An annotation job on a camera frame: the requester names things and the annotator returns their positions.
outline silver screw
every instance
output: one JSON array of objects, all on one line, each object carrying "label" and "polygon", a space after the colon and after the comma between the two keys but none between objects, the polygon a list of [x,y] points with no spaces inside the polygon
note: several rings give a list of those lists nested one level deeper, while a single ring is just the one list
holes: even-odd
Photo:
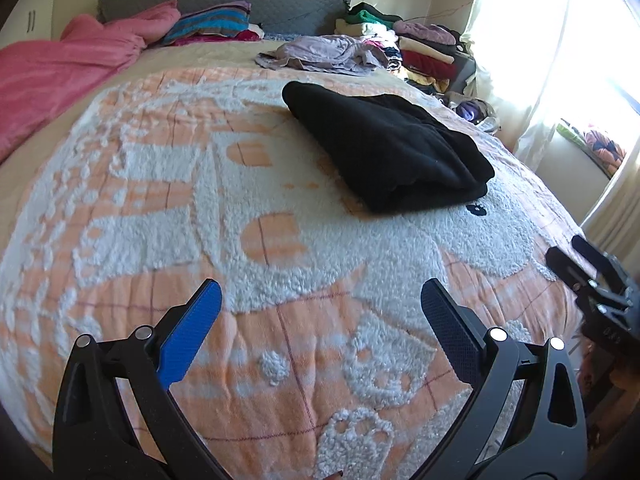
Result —
[{"label": "silver screw", "polygon": [[141,326],[136,330],[136,339],[140,339],[140,341],[144,341],[145,339],[149,339],[153,330],[150,326]]},{"label": "silver screw", "polygon": [[562,341],[562,339],[560,339],[559,337],[552,337],[549,340],[549,344],[556,350],[562,350],[564,348],[564,341]]},{"label": "silver screw", "polygon": [[501,328],[492,328],[489,331],[489,335],[491,339],[495,339],[496,341],[505,341],[507,339],[507,333]]},{"label": "silver screw", "polygon": [[88,336],[87,334],[82,334],[78,339],[76,339],[76,345],[78,345],[80,348],[84,348],[90,342],[91,336]]}]

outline red folded garment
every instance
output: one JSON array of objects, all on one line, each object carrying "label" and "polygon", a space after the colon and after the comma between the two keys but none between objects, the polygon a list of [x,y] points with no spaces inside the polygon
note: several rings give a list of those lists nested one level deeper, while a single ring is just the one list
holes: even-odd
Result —
[{"label": "red folded garment", "polygon": [[217,34],[195,34],[194,36],[189,36],[188,38],[180,38],[180,40],[175,40],[169,46],[184,46],[191,43],[211,43],[219,41],[260,41],[260,36],[258,36],[257,32],[249,29],[238,32],[238,34],[236,34],[232,38],[229,38],[228,36],[219,36]]},{"label": "red folded garment", "polygon": [[456,67],[411,50],[401,50],[402,64],[409,70],[435,79],[455,79]]}]

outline white cabinet door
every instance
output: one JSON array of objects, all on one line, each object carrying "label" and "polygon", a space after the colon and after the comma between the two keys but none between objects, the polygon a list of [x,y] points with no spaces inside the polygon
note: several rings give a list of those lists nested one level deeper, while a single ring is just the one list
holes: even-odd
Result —
[{"label": "white cabinet door", "polygon": [[21,40],[50,40],[53,0],[19,0],[0,30],[0,48]]}]

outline green garment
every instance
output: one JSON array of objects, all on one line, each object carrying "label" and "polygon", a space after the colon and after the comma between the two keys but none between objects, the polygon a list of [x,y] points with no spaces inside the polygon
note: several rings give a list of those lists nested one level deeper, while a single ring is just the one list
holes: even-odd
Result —
[{"label": "green garment", "polygon": [[392,22],[381,20],[380,18],[375,17],[373,14],[367,12],[366,10],[361,10],[356,15],[347,14],[344,17],[344,21],[351,25],[357,25],[359,23],[382,23],[382,25],[384,25],[386,28],[394,28],[394,24]]}]

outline pink blanket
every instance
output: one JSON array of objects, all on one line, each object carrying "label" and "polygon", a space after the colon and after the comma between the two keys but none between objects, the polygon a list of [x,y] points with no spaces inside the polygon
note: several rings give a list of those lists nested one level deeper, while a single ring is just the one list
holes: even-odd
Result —
[{"label": "pink blanket", "polygon": [[180,18],[172,0],[124,20],[72,19],[60,41],[0,50],[0,162],[78,99],[132,65]]}]

